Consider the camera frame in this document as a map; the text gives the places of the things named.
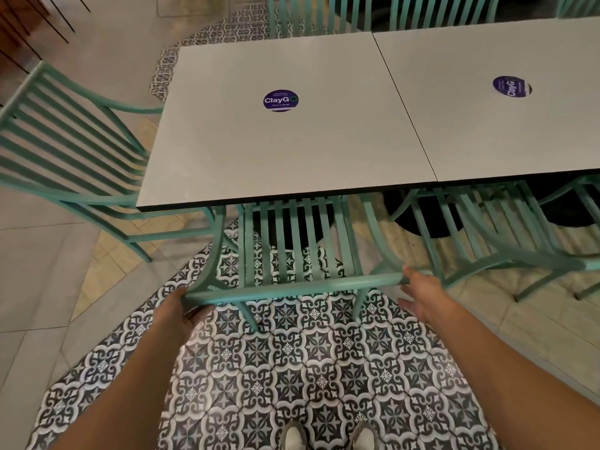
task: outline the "person's left hand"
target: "person's left hand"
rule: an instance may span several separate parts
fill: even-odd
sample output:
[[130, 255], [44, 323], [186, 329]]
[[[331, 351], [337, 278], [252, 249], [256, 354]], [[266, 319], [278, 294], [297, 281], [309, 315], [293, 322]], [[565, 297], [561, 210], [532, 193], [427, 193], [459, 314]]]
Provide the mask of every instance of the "person's left hand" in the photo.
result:
[[181, 297], [187, 291], [187, 287], [177, 287], [164, 301], [154, 310], [152, 325], [159, 327], [161, 332], [166, 332], [176, 338], [180, 346], [189, 339], [191, 332], [196, 326], [214, 310], [214, 305], [198, 307], [195, 310], [184, 313]]

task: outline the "round purple sticker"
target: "round purple sticker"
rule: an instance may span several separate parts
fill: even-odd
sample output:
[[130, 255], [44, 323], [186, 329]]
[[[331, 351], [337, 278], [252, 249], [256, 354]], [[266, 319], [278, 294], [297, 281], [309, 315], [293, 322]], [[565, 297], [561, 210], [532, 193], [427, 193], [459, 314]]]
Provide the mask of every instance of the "round purple sticker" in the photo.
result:
[[523, 79], [512, 75], [501, 75], [494, 79], [494, 88], [503, 95], [511, 98], [524, 98], [532, 92], [531, 85]]
[[298, 105], [298, 95], [290, 90], [275, 90], [267, 93], [263, 104], [273, 112], [287, 112]]

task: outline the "hand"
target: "hand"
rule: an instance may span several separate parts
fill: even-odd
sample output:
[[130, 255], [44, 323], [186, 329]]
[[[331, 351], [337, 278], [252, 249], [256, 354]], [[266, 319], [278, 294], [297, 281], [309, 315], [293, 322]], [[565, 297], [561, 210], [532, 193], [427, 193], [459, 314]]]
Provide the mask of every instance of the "hand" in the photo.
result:
[[443, 315], [443, 310], [451, 307], [454, 301], [442, 289], [440, 280], [435, 276], [424, 275], [408, 265], [402, 267], [402, 274], [409, 279], [409, 284], [401, 286], [401, 289], [415, 301], [398, 298], [398, 304], [420, 321], [434, 326], [436, 318]]
[[187, 287], [177, 287], [164, 301], [154, 310], [152, 326], [160, 328], [162, 333], [167, 333], [179, 343], [185, 344], [192, 330], [214, 310], [214, 305], [198, 307], [185, 314], [181, 297], [187, 291]]

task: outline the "forearm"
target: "forearm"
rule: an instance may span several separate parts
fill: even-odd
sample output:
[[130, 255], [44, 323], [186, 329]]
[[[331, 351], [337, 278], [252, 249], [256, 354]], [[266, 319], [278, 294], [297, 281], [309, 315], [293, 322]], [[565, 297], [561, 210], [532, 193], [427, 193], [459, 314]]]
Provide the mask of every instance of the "forearm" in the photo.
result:
[[431, 325], [507, 449], [598, 447], [600, 408], [521, 356], [462, 305], [444, 303]]
[[154, 450], [178, 340], [151, 326], [123, 370], [55, 450]]

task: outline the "white table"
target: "white table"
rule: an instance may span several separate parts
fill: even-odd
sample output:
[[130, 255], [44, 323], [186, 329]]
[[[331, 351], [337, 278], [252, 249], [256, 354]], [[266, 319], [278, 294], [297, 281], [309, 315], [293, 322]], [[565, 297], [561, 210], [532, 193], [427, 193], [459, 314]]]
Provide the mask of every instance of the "white table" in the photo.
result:
[[[263, 101], [299, 98], [288, 112]], [[435, 181], [371, 33], [182, 47], [142, 211]]]
[[600, 168], [600, 18], [374, 36], [439, 181]]

